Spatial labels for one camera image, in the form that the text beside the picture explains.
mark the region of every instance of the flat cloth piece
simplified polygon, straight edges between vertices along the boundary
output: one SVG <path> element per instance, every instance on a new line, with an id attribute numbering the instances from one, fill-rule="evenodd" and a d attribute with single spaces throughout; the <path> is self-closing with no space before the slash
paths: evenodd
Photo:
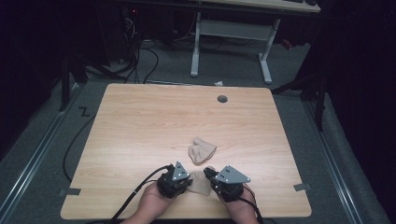
<path id="1" fill-rule="evenodd" d="M 192 183 L 187 187 L 188 190 L 208 196 L 210 194 L 210 181 L 205 177 L 204 171 L 193 171 L 190 173 Z"/>
<path id="2" fill-rule="evenodd" d="M 189 156 L 195 165 L 200 165 L 212 158 L 215 151 L 216 146 L 196 137 L 194 138 L 194 145 L 189 147 Z"/>

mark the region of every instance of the human hand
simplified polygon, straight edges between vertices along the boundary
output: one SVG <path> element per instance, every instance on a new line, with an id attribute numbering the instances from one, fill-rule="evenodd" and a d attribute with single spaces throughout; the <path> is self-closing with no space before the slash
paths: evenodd
<path id="1" fill-rule="evenodd" d="M 244 184 L 244 187 L 244 192 L 240 198 L 246 199 L 255 204 L 254 192 L 248 187 L 247 184 Z M 256 212 L 250 204 L 240 200 L 226 203 L 220 195 L 218 195 L 218 197 L 227 208 L 227 212 L 234 222 L 237 224 L 257 224 Z"/>
<path id="2" fill-rule="evenodd" d="M 163 197 L 154 182 L 145 188 L 136 212 L 121 224 L 149 224 L 162 215 L 174 200 Z"/>

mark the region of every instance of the triangular metal plate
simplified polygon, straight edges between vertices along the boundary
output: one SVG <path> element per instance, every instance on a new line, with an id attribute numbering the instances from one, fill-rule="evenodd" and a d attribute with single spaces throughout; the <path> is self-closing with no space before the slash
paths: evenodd
<path id="1" fill-rule="evenodd" d="M 250 178 L 235 170 L 231 165 L 226 165 L 217 175 L 216 179 L 225 184 L 249 183 Z"/>
<path id="2" fill-rule="evenodd" d="M 185 179 L 188 178 L 189 176 L 190 176 L 189 173 L 187 173 L 187 171 L 184 169 L 180 161 L 177 161 L 172 179 L 173 180 Z"/>

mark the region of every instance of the desk top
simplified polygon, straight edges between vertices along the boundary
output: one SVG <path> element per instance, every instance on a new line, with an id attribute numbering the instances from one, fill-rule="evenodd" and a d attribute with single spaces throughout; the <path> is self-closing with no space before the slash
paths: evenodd
<path id="1" fill-rule="evenodd" d="M 201 0 L 202 2 L 211 2 L 219 4 L 230 4 L 245 7 L 265 7 L 271 9 L 281 9 L 299 12 L 320 12 L 318 5 L 309 6 L 306 2 L 295 3 L 284 0 Z"/>
<path id="2" fill-rule="evenodd" d="M 188 155 L 195 137 L 218 147 L 200 166 Z M 268 89 L 110 84 L 71 183 L 81 192 L 66 196 L 61 216 L 113 217 L 140 182 L 176 161 L 188 172 L 230 164 L 250 177 L 264 217 L 311 214 L 305 192 L 293 187 L 302 180 Z M 135 211 L 142 192 L 120 217 Z M 209 196 L 186 191 L 162 216 L 221 217 L 228 214 L 213 190 Z"/>

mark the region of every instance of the beige cloth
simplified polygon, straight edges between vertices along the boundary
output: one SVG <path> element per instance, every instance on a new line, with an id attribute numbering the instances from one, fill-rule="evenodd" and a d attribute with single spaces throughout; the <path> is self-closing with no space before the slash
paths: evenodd
<path id="1" fill-rule="evenodd" d="M 199 137 L 194 138 L 194 146 L 189 147 L 189 156 L 195 165 L 209 160 L 215 154 L 216 146 Z"/>
<path id="2" fill-rule="evenodd" d="M 194 171 L 190 173 L 192 183 L 187 187 L 190 191 L 208 196 L 210 194 L 210 181 L 205 177 L 203 171 Z"/>

